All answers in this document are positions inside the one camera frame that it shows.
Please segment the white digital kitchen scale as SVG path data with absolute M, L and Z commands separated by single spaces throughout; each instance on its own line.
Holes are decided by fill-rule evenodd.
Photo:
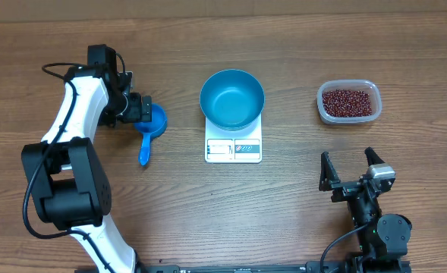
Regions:
M 263 159 L 262 118 L 241 130 L 223 130 L 208 118 L 205 127 L 205 161 L 208 163 L 260 163 Z

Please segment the blue plastic measuring scoop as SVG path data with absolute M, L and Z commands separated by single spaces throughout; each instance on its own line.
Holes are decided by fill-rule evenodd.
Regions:
M 152 104 L 151 122 L 139 122 L 134 124 L 137 131 L 143 136 L 138 157 L 139 163 L 142 166 L 146 166 L 150 160 L 151 141 L 165 132 L 167 123 L 168 118 L 165 110 L 160 105 Z

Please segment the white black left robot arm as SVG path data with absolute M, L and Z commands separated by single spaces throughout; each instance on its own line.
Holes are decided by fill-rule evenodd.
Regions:
M 96 272 L 144 272 L 137 252 L 111 215 L 112 192 L 93 147 L 99 125 L 152 118 L 150 97 L 132 93 L 132 74 L 105 44 L 87 49 L 87 63 L 69 63 L 61 76 L 65 97 L 39 143 L 26 145 L 21 161 L 28 180 L 22 217 L 39 239 L 72 236 L 96 264 Z

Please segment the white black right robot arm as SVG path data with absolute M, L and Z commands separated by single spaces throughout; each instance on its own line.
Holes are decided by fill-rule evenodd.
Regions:
M 321 154 L 320 191 L 330 191 L 333 202 L 346 202 L 354 228 L 333 240 L 323 251 L 319 271 L 326 272 L 410 272 L 408 253 L 411 221 L 399 214 L 383 214 L 379 195 L 391 190 L 396 179 L 394 169 L 372 148 L 364 150 L 368 169 L 358 180 L 343 182 L 332 165 L 328 152 Z M 328 252 L 336 244 L 356 235 L 360 250 L 349 253 L 342 262 L 327 262 Z

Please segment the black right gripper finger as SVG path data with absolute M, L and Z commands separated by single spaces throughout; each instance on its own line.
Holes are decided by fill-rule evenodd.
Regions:
M 319 191 L 330 191 L 340 183 L 337 171 L 335 170 L 328 152 L 321 154 L 321 173 Z
M 364 154 L 367 157 L 367 164 L 371 165 L 379 165 L 384 164 L 385 162 L 375 153 L 372 147 L 367 147 L 364 150 Z

